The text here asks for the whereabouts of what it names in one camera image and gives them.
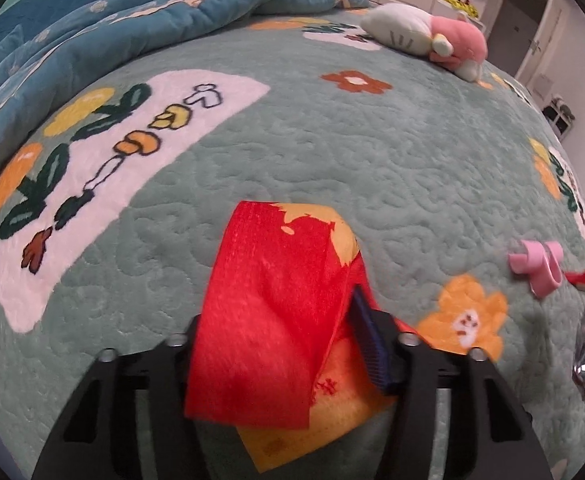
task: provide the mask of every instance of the yellow flower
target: yellow flower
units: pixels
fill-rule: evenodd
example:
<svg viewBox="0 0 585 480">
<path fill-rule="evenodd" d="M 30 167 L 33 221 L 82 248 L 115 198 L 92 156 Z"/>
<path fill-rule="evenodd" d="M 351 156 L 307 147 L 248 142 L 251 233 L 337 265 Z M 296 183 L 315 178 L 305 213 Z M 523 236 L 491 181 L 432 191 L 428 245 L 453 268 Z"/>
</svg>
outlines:
<svg viewBox="0 0 585 480">
<path fill-rule="evenodd" d="M 62 134 L 88 117 L 99 106 L 106 104 L 113 95 L 114 88 L 98 88 L 82 95 L 55 116 L 52 122 L 45 127 L 44 135 L 54 137 Z"/>
<path fill-rule="evenodd" d="M 474 347 L 485 350 L 496 361 L 503 351 L 499 329 L 508 313 L 501 292 L 488 297 L 470 274 L 456 276 L 439 295 L 439 310 L 419 322 L 417 332 L 440 350 L 465 354 Z"/>
<path fill-rule="evenodd" d="M 530 145 L 532 146 L 532 149 L 535 151 L 535 153 L 541 157 L 543 162 L 545 162 L 547 165 L 550 165 L 550 154 L 547 152 L 546 147 L 538 140 L 530 139 L 530 137 L 528 137 L 528 140 L 530 141 Z"/>
<path fill-rule="evenodd" d="M 299 18 L 290 18 L 289 22 L 303 23 L 304 25 L 328 25 L 328 20 L 322 20 L 321 18 L 306 18 L 301 16 Z"/>
<path fill-rule="evenodd" d="M 557 180 L 550 169 L 550 154 L 547 152 L 545 146 L 538 140 L 530 138 L 528 138 L 528 140 L 530 141 L 532 149 L 536 153 L 534 156 L 534 167 L 537 168 L 537 171 L 539 172 L 541 182 L 546 186 L 550 195 L 555 197 L 556 200 L 559 200 L 561 198 L 561 192 L 559 191 L 559 184 L 557 184 Z"/>
</svg>

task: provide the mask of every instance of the orange flower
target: orange flower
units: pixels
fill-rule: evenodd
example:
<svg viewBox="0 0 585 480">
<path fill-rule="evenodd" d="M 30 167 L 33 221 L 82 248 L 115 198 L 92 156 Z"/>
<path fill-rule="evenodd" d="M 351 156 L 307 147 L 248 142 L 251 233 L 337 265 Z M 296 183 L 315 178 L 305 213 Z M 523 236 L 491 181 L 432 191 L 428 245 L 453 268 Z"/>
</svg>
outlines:
<svg viewBox="0 0 585 480">
<path fill-rule="evenodd" d="M 559 200 L 561 198 L 559 184 L 557 184 L 555 176 L 552 174 L 552 170 L 550 170 L 548 165 L 538 155 L 534 156 L 534 167 L 537 168 L 539 176 L 541 177 L 541 182 L 546 186 L 550 195 Z"/>
<path fill-rule="evenodd" d="M 349 92 L 370 92 L 371 94 L 383 94 L 392 89 L 392 85 L 373 79 L 356 70 L 343 70 L 338 74 L 323 74 L 322 79 L 337 83 L 341 90 Z"/>
<path fill-rule="evenodd" d="M 0 175 L 0 209 L 7 202 L 24 177 L 34 166 L 37 157 L 44 147 L 38 143 L 26 144 L 21 147 L 15 156 L 4 168 Z"/>
<path fill-rule="evenodd" d="M 546 186 L 547 191 L 555 197 L 556 200 L 561 198 L 561 192 L 559 191 L 559 184 L 550 169 L 550 155 L 547 152 L 546 147 L 541 144 L 538 140 L 528 137 L 532 149 L 535 151 L 534 156 L 534 167 L 537 168 L 541 182 Z"/>
<path fill-rule="evenodd" d="M 443 288 L 439 310 L 422 320 L 416 330 L 434 348 L 465 354 L 479 347 L 496 361 L 503 351 L 497 332 L 507 312 L 508 302 L 501 292 L 486 297 L 474 277 L 462 274 Z"/>
</svg>

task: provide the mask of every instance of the white flower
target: white flower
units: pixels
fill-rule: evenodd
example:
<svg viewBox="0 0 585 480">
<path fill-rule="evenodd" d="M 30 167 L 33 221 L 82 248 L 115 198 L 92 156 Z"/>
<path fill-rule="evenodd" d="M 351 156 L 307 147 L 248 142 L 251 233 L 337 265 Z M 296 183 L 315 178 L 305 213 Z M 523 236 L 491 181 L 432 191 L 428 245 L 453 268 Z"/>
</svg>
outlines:
<svg viewBox="0 0 585 480">
<path fill-rule="evenodd" d="M 98 0 L 90 6 L 90 12 L 102 12 L 108 6 L 105 0 Z"/>
</svg>

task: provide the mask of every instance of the blue comforter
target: blue comforter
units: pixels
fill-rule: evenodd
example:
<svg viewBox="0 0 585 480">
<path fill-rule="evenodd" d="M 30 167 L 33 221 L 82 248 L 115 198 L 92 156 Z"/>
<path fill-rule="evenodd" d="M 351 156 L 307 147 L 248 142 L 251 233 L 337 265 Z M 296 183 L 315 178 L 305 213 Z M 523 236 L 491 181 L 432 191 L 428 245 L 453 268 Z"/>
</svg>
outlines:
<svg viewBox="0 0 585 480">
<path fill-rule="evenodd" d="M 249 14 L 310 14 L 368 0 L 99 0 L 33 40 L 0 43 L 0 167 L 51 111 L 125 62 Z"/>
</svg>

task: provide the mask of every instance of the white plush toy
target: white plush toy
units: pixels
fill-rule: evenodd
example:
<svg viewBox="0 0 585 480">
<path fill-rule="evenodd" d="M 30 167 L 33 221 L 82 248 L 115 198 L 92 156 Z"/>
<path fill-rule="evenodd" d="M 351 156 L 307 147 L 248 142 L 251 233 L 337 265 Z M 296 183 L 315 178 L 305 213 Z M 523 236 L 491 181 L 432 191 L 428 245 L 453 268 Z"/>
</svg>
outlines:
<svg viewBox="0 0 585 480">
<path fill-rule="evenodd" d="M 361 28 L 390 48 L 428 56 L 468 82 L 481 77 L 487 43 L 481 31 L 468 23 L 464 12 L 452 20 L 406 4 L 385 4 L 368 12 Z"/>
</svg>

